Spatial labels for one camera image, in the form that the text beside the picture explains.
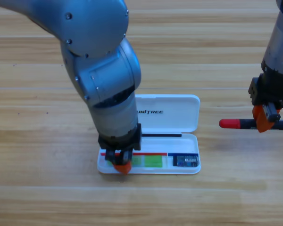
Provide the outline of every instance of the red cap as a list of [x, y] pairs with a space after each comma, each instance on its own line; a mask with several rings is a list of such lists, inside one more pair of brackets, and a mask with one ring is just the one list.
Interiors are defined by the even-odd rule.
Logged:
[[128, 162], [126, 165], [114, 165], [114, 168], [118, 172], [127, 175], [130, 172], [132, 165], [131, 162]]
[[222, 119], [219, 122], [219, 126], [224, 129], [240, 129], [239, 119]]

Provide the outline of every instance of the case lid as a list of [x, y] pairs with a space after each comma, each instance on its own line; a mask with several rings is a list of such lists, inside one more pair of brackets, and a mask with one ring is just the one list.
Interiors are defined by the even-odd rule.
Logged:
[[182, 133], [197, 129], [200, 99], [195, 95], [136, 95], [145, 133]]

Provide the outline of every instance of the white case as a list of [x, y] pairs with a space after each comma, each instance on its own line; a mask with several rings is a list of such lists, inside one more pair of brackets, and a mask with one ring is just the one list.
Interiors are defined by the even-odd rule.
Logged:
[[[136, 95], [139, 123], [143, 134], [168, 134], [169, 137], [142, 137], [138, 165], [129, 174], [196, 174], [201, 169], [198, 141], [191, 134], [197, 129], [200, 100], [195, 95]], [[100, 149], [98, 170], [105, 174], [117, 174], [105, 161], [105, 150]], [[197, 156], [196, 167], [173, 165], [177, 154]], [[162, 155], [162, 167], [146, 167], [145, 155]]]

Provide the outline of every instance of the red-tipped rod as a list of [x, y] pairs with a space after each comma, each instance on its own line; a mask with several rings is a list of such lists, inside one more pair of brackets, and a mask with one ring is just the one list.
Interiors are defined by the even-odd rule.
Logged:
[[[257, 129], [254, 119], [222, 119], [219, 126], [224, 129]], [[276, 122], [271, 129], [283, 130], [283, 120]]]

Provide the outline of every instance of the wooden table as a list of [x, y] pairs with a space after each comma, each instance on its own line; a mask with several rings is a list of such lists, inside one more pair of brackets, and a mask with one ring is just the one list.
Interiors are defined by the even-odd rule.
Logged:
[[100, 174], [97, 132], [58, 42], [0, 9], [0, 226], [283, 226], [283, 131], [218, 126], [251, 118], [247, 90], [275, 1], [126, 2], [142, 68], [136, 93], [199, 96], [202, 170]]

